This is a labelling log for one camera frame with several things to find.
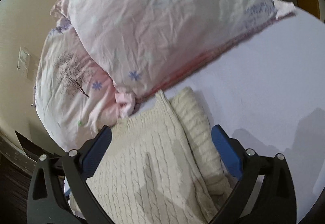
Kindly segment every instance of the pillow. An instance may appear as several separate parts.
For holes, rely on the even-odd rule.
[[[276,20],[273,0],[59,0],[90,56],[138,101]]]
[[[91,59],[71,24],[50,32],[39,62],[35,105],[44,127],[62,149],[79,149],[104,125],[132,113],[134,96],[116,92],[112,79]]]
[[[170,100],[170,104],[184,129],[209,195],[216,208],[220,209],[232,189],[223,171],[220,155],[212,142],[208,118],[191,88],[184,88]]]

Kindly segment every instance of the metal screw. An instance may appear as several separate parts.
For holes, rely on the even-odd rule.
[[[249,155],[249,156],[253,156],[253,155],[255,155],[255,151],[254,151],[253,149],[247,149],[247,150],[246,150],[246,153],[247,153],[247,155]]]
[[[70,156],[70,157],[74,157],[74,156],[77,155],[77,153],[78,153],[78,151],[75,150],[75,149],[73,149],[73,150],[71,150],[71,151],[69,152],[69,156]]]
[[[46,154],[42,154],[40,156],[40,161],[44,161],[47,158]]]
[[[283,154],[277,154],[277,158],[278,158],[279,160],[283,160],[283,159],[284,159],[284,155],[283,155]]]

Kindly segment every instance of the blue gripper pad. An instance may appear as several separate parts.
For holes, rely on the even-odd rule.
[[[240,180],[243,175],[243,163],[238,154],[238,150],[236,151],[236,147],[232,146],[231,144],[231,141],[238,141],[235,139],[230,139],[220,125],[215,125],[212,128],[211,137],[212,142],[219,152],[228,172]]]
[[[112,131],[109,127],[102,129],[96,136],[96,142],[90,148],[82,161],[82,177],[86,180],[95,174],[108,146],[112,141]]]

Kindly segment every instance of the bed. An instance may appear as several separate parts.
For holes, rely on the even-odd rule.
[[[324,31],[321,21],[297,9],[296,16],[254,35],[165,92],[170,98],[191,87],[211,126],[220,124],[259,155],[283,153],[295,185],[297,222],[325,186]],[[142,104],[140,111],[153,103]]]

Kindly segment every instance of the tree print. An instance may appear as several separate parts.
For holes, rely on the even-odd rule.
[[[89,82],[91,73],[84,67],[77,55],[65,52],[57,57],[54,65],[58,82],[65,88],[65,94],[73,97],[78,91],[89,98],[82,84]]]

